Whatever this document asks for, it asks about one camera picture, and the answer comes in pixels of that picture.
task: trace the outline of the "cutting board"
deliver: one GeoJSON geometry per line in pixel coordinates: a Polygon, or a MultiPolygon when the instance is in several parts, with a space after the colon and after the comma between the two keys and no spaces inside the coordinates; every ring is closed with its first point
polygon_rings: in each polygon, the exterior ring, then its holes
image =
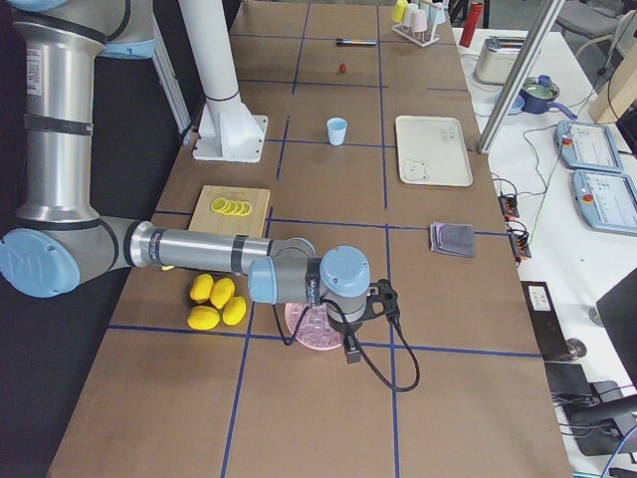
{"type": "Polygon", "coordinates": [[[203,186],[188,230],[214,234],[245,234],[250,237],[261,237],[269,201],[270,189],[203,186]],[[219,197],[230,200],[248,201],[252,204],[252,211],[245,217],[226,216],[212,212],[210,204],[219,197]]]}

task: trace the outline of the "white tray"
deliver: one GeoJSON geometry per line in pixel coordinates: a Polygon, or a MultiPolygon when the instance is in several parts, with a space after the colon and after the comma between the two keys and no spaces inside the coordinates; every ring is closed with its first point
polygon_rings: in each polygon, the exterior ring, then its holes
{"type": "Polygon", "coordinates": [[[469,186],[474,181],[460,122],[455,118],[396,118],[398,169],[408,184],[469,186]]]}

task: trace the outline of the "marker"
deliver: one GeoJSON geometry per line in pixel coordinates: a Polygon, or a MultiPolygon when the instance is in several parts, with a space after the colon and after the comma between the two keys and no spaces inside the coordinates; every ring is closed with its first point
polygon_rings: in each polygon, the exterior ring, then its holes
{"type": "Polygon", "coordinates": [[[336,45],[338,47],[375,47],[378,44],[376,40],[352,40],[350,38],[337,38],[336,45]]]}

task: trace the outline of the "white toaster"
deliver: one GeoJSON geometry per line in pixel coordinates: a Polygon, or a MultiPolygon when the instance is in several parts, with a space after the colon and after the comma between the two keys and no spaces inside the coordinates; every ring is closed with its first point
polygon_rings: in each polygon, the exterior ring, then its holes
{"type": "Polygon", "coordinates": [[[487,37],[476,64],[478,81],[503,85],[524,43],[522,37],[487,37]]]}

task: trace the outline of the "red cylinder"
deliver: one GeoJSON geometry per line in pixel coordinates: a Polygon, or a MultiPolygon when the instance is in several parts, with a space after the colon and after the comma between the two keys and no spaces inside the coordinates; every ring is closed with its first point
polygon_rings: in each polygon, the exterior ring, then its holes
{"type": "Polygon", "coordinates": [[[484,6],[482,3],[471,2],[469,8],[469,15],[467,15],[467,21],[465,22],[465,28],[462,31],[462,37],[460,37],[460,45],[469,48],[471,40],[474,38],[478,21],[482,16],[482,10],[484,6]]]}

